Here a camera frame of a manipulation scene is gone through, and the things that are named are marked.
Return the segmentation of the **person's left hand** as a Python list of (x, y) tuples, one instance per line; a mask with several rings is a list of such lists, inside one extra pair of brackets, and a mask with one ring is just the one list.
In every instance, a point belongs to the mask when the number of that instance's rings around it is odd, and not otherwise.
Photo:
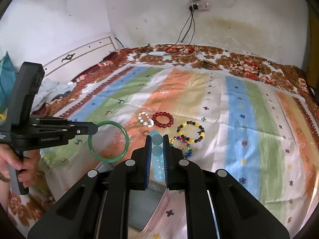
[(23, 170), (19, 173), (18, 180), (25, 188), (35, 183), (39, 161), (39, 149), (28, 151), (27, 157), (20, 160), (8, 145), (1, 144), (1, 177), (10, 178), (8, 167)]

